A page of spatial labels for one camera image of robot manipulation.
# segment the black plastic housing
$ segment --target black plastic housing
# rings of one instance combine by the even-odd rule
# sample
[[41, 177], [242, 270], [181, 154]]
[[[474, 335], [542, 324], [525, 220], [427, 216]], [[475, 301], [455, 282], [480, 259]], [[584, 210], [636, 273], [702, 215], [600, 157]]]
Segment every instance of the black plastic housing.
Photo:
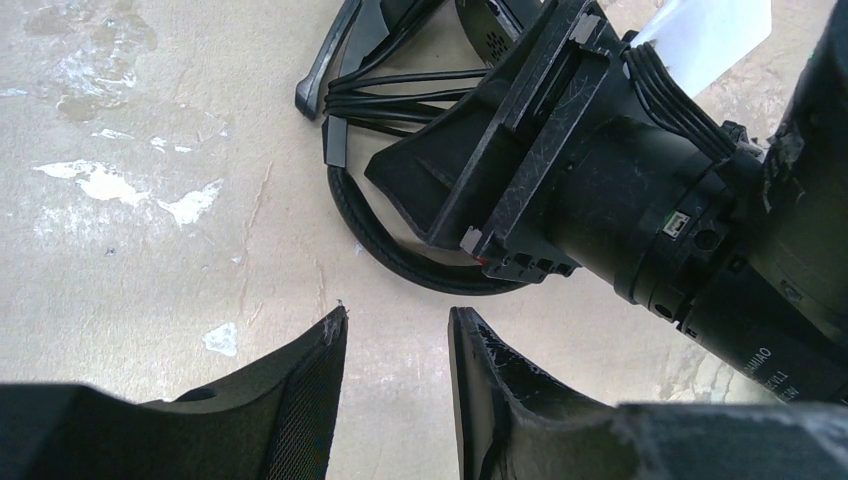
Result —
[[[366, 176], [425, 243], [490, 277], [585, 266], [779, 398], [848, 404], [846, 32], [841, 0], [763, 165], [744, 127], [631, 63], [644, 50], [595, 2], [549, 0], [474, 92]], [[698, 125], [670, 127], [671, 110]]]

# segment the concrete floor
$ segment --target concrete floor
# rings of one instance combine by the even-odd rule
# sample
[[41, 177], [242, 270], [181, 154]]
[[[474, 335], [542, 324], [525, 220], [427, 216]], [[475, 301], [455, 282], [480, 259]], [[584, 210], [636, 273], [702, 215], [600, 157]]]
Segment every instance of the concrete floor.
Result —
[[[452, 305], [476, 307], [604, 402], [767, 400], [588, 272], [455, 298], [361, 252], [327, 192], [318, 125], [292, 102], [340, 3], [3, 2], [0, 381], [174, 398], [287, 343], [341, 299], [351, 324], [333, 479], [456, 478]], [[660, 2], [602, 3], [623, 33]], [[767, 137], [832, 4], [775, 0], [772, 36], [699, 102]], [[452, 5], [415, 43], [387, 70], [479, 64]], [[357, 133], [355, 169], [382, 142]]]

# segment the black plastic part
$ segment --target black plastic part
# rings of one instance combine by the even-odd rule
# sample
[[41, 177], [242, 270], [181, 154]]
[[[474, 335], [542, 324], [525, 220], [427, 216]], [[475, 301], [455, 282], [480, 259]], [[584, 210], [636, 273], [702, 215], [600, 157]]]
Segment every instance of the black plastic part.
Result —
[[801, 75], [751, 196], [751, 264], [848, 348], [848, 1]]
[[817, 330], [747, 262], [728, 263], [692, 303], [680, 330], [781, 400], [848, 406], [848, 349]]
[[629, 302], [679, 318], [732, 230], [734, 197], [712, 167], [680, 136], [615, 119], [572, 152], [549, 200], [548, 238]]
[[[584, 17], [588, 24], [579, 21]], [[577, 264], [548, 244], [532, 222], [519, 221], [537, 215], [526, 208], [537, 190], [535, 178], [518, 184], [511, 180], [537, 167], [522, 165], [522, 160], [534, 156], [534, 141], [544, 134], [544, 125], [557, 135], [562, 135], [557, 125], [570, 125], [556, 117], [555, 103], [569, 91], [579, 67], [580, 42], [615, 42], [614, 35], [592, 2], [547, 2], [538, 20], [471, 94], [417, 134], [377, 153], [366, 176], [425, 243], [450, 250], [462, 246], [487, 262], [489, 276], [530, 283], [548, 273], [570, 274]], [[574, 92], [580, 101], [591, 98]], [[494, 220], [487, 224], [490, 217]], [[496, 228], [504, 236], [493, 240]], [[481, 235], [469, 247], [463, 240], [467, 233], [475, 234], [470, 229]]]
[[463, 480], [848, 476], [843, 408], [610, 408], [510, 348], [473, 309], [451, 310], [448, 335]]
[[173, 402], [0, 386], [4, 479], [319, 479], [347, 343], [338, 307], [285, 347]]
[[456, 0], [465, 36], [480, 59], [496, 65], [529, 27], [542, 3], [538, 0]]
[[310, 120], [318, 117], [318, 93], [321, 90], [321, 83], [361, 6], [362, 0], [345, 0], [324, 38], [324, 43], [318, 51], [318, 56], [315, 57], [309, 74], [297, 82], [294, 104], [300, 113]]
[[[381, 0], [361, 0], [362, 7], [347, 36], [339, 66], [339, 76], [355, 72], [365, 58], [389, 36], [390, 30], [383, 18]], [[328, 116], [324, 120], [324, 163], [347, 167], [347, 120]]]

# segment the white paint splatter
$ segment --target white paint splatter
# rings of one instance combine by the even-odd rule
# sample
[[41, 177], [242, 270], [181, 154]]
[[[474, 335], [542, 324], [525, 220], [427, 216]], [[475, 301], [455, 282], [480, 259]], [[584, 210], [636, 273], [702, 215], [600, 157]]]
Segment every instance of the white paint splatter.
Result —
[[238, 353], [238, 329], [233, 322], [225, 323], [220, 327], [203, 335], [203, 343], [207, 350], [218, 352], [228, 357], [235, 357]]
[[112, 200], [117, 198], [121, 203], [137, 207], [138, 203], [146, 200], [150, 192], [137, 192], [124, 177], [117, 172], [109, 171], [102, 165], [95, 168], [88, 179], [77, 180], [83, 192], [97, 200]]
[[91, 173], [93, 165], [85, 160], [74, 162], [50, 163], [35, 167], [33, 170], [44, 172], [55, 178], [74, 178], [81, 173]]
[[99, 132], [94, 132], [94, 133], [91, 134], [91, 136], [92, 137], [110, 138], [112, 140], [135, 140], [135, 137], [133, 137], [132, 135], [128, 135], [126, 133], [118, 132], [118, 131], [111, 130], [111, 129], [108, 129], [108, 128], [104, 128], [103, 130], [101, 130]]
[[87, 176], [87, 178], [77, 179], [76, 183], [86, 195], [96, 200], [118, 199], [121, 203], [137, 207], [140, 201], [150, 196], [150, 192], [136, 191], [114, 167], [100, 162], [76, 160], [42, 165], [33, 170], [55, 178], [71, 179], [80, 175]]
[[0, 90], [0, 97], [22, 97], [27, 93], [29, 92], [21, 88], [4, 88]]
[[161, 200], [157, 200], [157, 203], [162, 209], [173, 215], [178, 224], [188, 225], [196, 222], [201, 214], [209, 210], [209, 207], [218, 198], [218, 192], [223, 183], [223, 179], [218, 179], [207, 184], [201, 190], [188, 192], [174, 203], [165, 203]]

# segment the coiled black cable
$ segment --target coiled black cable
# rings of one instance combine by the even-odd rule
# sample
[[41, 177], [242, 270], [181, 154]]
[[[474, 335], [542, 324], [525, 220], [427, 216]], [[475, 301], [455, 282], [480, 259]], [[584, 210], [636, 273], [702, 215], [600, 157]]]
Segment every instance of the coiled black cable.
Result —
[[328, 165], [327, 181], [336, 208], [365, 251], [410, 282], [437, 292], [466, 296], [496, 295], [524, 286], [489, 278], [480, 266], [445, 265], [404, 248], [380, 223], [347, 170]]
[[[358, 90], [399, 83], [479, 78], [488, 72], [469, 70], [362, 78], [394, 53], [442, 3], [443, 0], [416, 0], [398, 22], [397, 33], [389, 35], [366, 58], [361, 68], [328, 84], [325, 113], [345, 118], [351, 126], [405, 137], [413, 132], [383, 122], [426, 125], [445, 110], [424, 102], [458, 101], [471, 91], [465, 88], [413, 95], [379, 95]], [[365, 251], [406, 280], [437, 292], [466, 296], [495, 295], [524, 286], [518, 282], [489, 278], [483, 274], [480, 265], [445, 265], [404, 248], [380, 223], [346, 169], [328, 165], [327, 182], [342, 219]]]

